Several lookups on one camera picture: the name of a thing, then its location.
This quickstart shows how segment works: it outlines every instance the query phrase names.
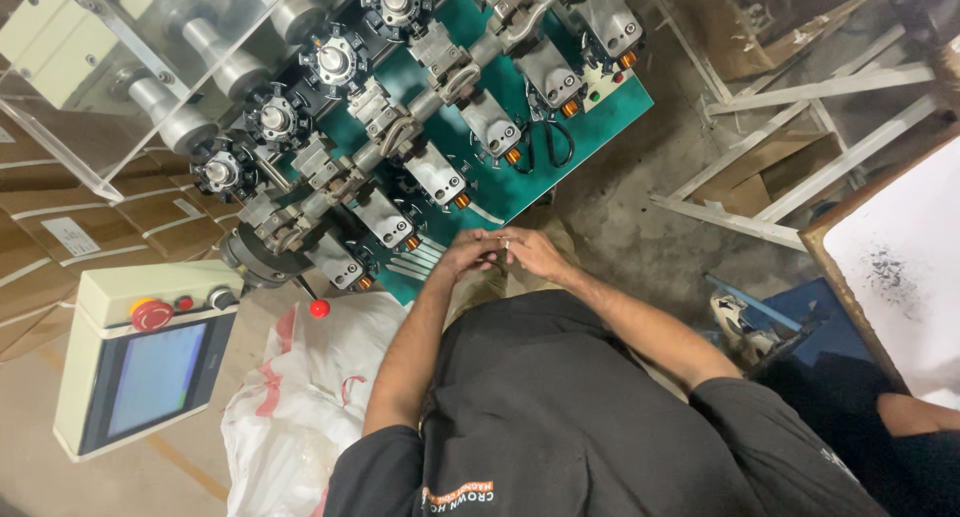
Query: blue pipe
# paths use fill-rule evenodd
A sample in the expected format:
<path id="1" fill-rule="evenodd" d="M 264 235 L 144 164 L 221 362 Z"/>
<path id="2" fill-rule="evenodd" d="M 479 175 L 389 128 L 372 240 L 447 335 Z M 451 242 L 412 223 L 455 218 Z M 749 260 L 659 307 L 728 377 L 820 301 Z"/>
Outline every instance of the blue pipe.
<path id="1" fill-rule="evenodd" d="M 763 314 L 766 314 L 770 318 L 773 318 L 777 322 L 780 322 L 784 326 L 790 329 L 793 329 L 794 331 L 799 331 L 801 327 L 803 327 L 797 322 L 795 322 L 793 319 L 787 318 L 785 315 L 780 314 L 778 311 L 775 311 L 769 306 L 763 304 L 762 301 L 754 298 L 753 296 L 749 296 L 746 293 L 741 292 L 740 290 L 737 290 L 736 288 L 730 286 L 729 284 L 726 284 L 726 282 L 724 282 L 723 280 L 720 280 L 719 278 L 714 277 L 709 273 L 703 275 L 703 278 L 705 278 L 707 281 L 716 285 L 717 288 L 730 292 L 734 297 L 738 298 L 738 300 L 746 302 L 750 306 L 755 307 L 756 310 L 759 310 Z"/>

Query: black knob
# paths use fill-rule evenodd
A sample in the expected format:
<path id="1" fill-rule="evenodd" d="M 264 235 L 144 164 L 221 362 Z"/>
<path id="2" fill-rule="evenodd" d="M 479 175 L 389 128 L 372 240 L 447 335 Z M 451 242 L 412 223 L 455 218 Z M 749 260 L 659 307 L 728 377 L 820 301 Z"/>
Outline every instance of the black knob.
<path id="1" fill-rule="evenodd" d="M 232 292 L 226 286 L 220 286 L 219 288 L 214 288 L 210 295 L 207 296 L 206 302 L 210 303 L 211 306 L 218 310 L 224 310 L 227 307 L 231 306 L 237 302 L 234 292 Z"/>

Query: sack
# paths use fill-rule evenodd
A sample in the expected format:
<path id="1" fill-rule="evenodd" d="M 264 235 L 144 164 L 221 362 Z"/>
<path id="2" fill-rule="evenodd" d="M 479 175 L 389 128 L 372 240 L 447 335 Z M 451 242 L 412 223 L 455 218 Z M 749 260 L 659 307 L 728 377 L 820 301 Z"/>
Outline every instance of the sack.
<path id="1" fill-rule="evenodd" d="M 298 303 L 223 413 L 230 517 L 321 515 L 337 457 L 360 439 L 374 378 L 406 311 L 390 294 Z"/>

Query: green panel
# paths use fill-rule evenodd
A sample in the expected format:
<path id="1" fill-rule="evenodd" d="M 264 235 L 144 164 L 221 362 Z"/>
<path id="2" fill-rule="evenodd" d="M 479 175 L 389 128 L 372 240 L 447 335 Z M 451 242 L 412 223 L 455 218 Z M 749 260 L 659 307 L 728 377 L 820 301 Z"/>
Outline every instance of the green panel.
<path id="1" fill-rule="evenodd" d="M 465 48 L 469 48 L 470 44 L 483 34 L 486 19 L 489 17 L 489 12 L 480 13 L 471 0 L 450 0 L 437 13 L 437 19 L 446 25 L 453 42 Z M 552 13 L 548 14 L 543 25 L 544 31 L 567 56 L 567 60 L 576 64 L 578 56 L 575 39 L 560 26 Z M 390 101 L 394 104 L 410 102 L 426 87 L 426 71 L 403 51 L 390 55 L 374 74 L 390 92 Z M 523 78 L 507 57 L 498 57 L 488 65 L 479 85 L 493 94 L 510 117 L 519 116 L 523 121 L 530 118 L 530 110 L 523 93 Z M 479 145 L 471 146 L 470 130 L 453 106 L 442 108 L 424 126 L 425 135 L 433 140 L 441 152 L 449 156 L 453 166 L 461 170 L 465 163 L 469 166 L 463 175 L 469 182 L 476 181 L 477 188 L 467 190 L 473 204 L 500 220 L 510 222 L 527 205 L 532 204 L 651 106 L 653 101 L 646 90 L 636 78 L 630 78 L 623 82 L 617 92 L 594 107 L 590 114 L 580 113 L 564 121 L 563 124 L 573 136 L 576 151 L 570 164 L 562 169 L 550 165 L 543 129 L 537 126 L 533 132 L 535 169 L 527 176 L 506 167 L 506 162 L 503 162 L 505 167 L 500 170 L 493 169 L 489 159 L 481 164 L 475 156 L 481 152 Z M 346 106 L 337 106 L 319 122 L 318 127 L 337 143 L 338 149 L 334 152 L 336 156 L 352 155 L 368 141 L 363 126 L 347 114 Z M 555 130 L 554 134 L 558 158 L 563 158 L 567 154 L 567 143 L 558 131 Z M 524 157 L 520 164 L 525 165 L 526 162 Z M 397 182 L 397 172 L 389 163 L 384 162 L 374 173 L 384 185 Z M 453 208 L 450 213 L 444 214 L 438 207 L 428 204 L 426 196 L 415 204 L 423 211 L 427 225 L 420 235 L 442 245 L 449 245 L 457 231 L 463 228 L 500 227 L 498 223 L 481 217 L 469 208 Z M 381 269 L 377 279 L 401 303 L 412 301 L 422 282 L 388 271 L 384 266 L 396 255 L 380 247 L 372 238 L 368 238 L 366 244 L 375 252 L 380 262 Z"/>

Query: clear plastic cover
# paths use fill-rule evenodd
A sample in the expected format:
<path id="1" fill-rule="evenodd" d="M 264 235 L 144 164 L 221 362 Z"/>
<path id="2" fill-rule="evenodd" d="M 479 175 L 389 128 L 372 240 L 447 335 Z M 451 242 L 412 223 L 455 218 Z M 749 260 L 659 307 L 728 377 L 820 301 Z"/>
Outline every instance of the clear plastic cover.
<path id="1" fill-rule="evenodd" d="M 2 0 L 0 108 L 95 193 L 121 200 L 110 181 L 141 148 L 188 153 L 236 113 L 225 81 L 290 54 L 263 24 L 278 1 Z M 269 35 L 235 53 L 257 31 Z"/>

